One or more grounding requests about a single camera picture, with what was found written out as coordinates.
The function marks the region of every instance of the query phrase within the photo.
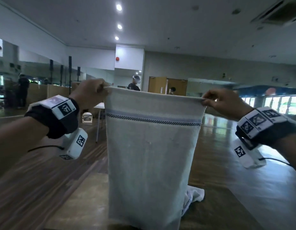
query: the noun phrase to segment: wristband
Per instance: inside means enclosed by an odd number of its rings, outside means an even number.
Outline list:
[[[30,116],[49,128],[47,136],[57,139],[78,128],[79,106],[72,98],[57,95],[29,106],[25,116]]]
[[[235,132],[249,150],[259,144],[272,146],[292,133],[296,133],[296,121],[269,107],[257,108],[242,117]]]

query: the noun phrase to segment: forearm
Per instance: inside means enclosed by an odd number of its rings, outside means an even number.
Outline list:
[[[0,128],[0,177],[9,170],[49,129],[31,117],[24,117]]]
[[[273,146],[296,170],[296,134],[280,139]]]

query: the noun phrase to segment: hand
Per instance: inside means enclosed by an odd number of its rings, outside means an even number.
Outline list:
[[[226,88],[211,89],[202,97],[207,98],[207,100],[202,102],[202,105],[214,108],[227,118],[240,120],[254,110],[254,108],[241,100],[237,93]]]
[[[109,86],[104,79],[90,79],[76,83],[77,88],[69,95],[79,105],[80,110],[93,108],[108,95]]]

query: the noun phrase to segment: person's left hand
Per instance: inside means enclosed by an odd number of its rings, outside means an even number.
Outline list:
[[[109,84],[104,79],[84,80],[76,85],[77,88],[69,97],[77,102],[80,110],[93,108],[108,95],[108,91],[104,87],[109,86]]]

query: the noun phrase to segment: black and white checkered border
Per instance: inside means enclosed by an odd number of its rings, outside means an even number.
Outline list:
[[[107,113],[106,115],[111,118],[134,120],[134,121],[141,121],[141,122],[148,122],[148,123],[161,123],[161,124],[171,124],[171,125],[181,125],[181,126],[200,126],[201,125],[201,123],[183,123],[183,122],[172,122],[172,121],[163,121],[163,120],[142,119],[142,118],[136,118],[136,117],[114,115],[109,113]]]

